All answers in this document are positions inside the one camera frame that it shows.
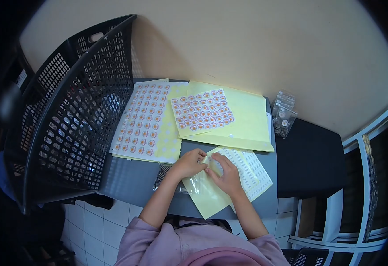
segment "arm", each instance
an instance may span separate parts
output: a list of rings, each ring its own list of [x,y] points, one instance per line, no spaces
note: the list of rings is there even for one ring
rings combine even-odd
[[[206,153],[195,149],[184,154],[167,172],[157,191],[138,217],[127,226],[120,242],[115,265],[138,265],[145,251],[160,233],[176,186],[182,178],[204,170],[207,164],[199,164]]]
[[[182,178],[193,176],[207,167],[206,163],[199,164],[206,155],[199,148],[185,153],[167,172],[139,218],[151,226],[160,228],[169,210],[176,186]]]
[[[237,217],[248,239],[267,235],[268,230],[251,205],[243,188],[238,174],[237,167],[229,159],[220,153],[213,153],[212,158],[218,161],[223,168],[223,175],[218,177],[211,169],[205,169],[206,173],[213,179],[215,184],[223,190],[232,200]]]

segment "person's left hand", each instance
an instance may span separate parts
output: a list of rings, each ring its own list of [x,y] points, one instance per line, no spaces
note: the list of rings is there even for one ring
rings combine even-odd
[[[169,169],[167,175],[177,179],[179,182],[182,178],[191,177],[207,168],[207,163],[201,163],[207,154],[196,148],[186,152],[177,162]]]

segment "person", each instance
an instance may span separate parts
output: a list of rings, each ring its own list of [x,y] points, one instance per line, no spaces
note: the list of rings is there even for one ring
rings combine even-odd
[[[169,169],[139,217],[127,226],[116,266],[289,265],[242,189],[237,167],[227,157],[213,153],[212,158],[223,168],[219,177],[207,164],[199,163],[206,156],[194,149]],[[178,183],[203,170],[231,198],[248,241],[209,219],[180,217],[178,224],[164,222]]]

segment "hand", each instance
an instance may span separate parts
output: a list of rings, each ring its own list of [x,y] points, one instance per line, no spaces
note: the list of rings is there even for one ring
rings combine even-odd
[[[213,152],[212,158],[217,160],[223,168],[223,175],[221,177],[218,177],[212,169],[205,169],[206,173],[213,179],[215,184],[231,198],[240,193],[245,194],[243,188],[241,187],[237,167],[226,156],[218,152]]]
[[[207,168],[207,163],[201,163],[207,154],[196,148],[192,151],[186,152],[179,160],[169,169],[168,174],[177,179],[178,182],[182,178],[191,177]]]

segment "black plastic basket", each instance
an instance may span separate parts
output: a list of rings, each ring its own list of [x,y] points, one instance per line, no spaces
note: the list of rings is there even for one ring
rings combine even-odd
[[[24,91],[23,116],[5,142],[8,177],[23,213],[34,204],[99,189],[106,154],[133,92],[134,19],[135,14],[112,19],[70,37]]]
[[[301,248],[283,249],[282,254],[293,266],[322,266],[328,256],[328,249]]]

